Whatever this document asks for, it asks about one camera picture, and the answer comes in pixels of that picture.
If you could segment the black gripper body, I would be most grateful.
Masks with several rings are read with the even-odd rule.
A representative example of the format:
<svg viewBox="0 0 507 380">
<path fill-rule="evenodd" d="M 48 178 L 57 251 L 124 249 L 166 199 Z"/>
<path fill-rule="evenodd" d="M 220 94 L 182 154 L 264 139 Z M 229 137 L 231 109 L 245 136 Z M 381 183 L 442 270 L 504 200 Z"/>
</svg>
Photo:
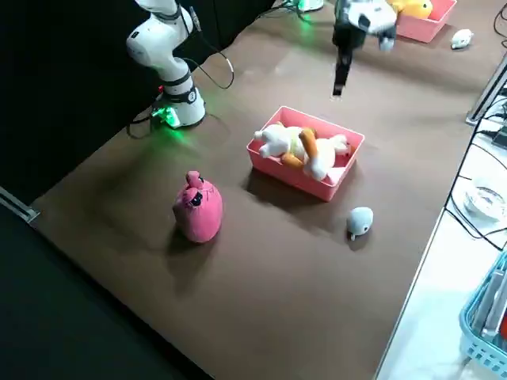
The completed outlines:
<svg viewBox="0 0 507 380">
<path fill-rule="evenodd" d="M 342 11 L 338 11 L 335 17 L 332 42 L 341 55 L 352 54 L 363 46 L 366 33 L 350 24 Z"/>
</svg>

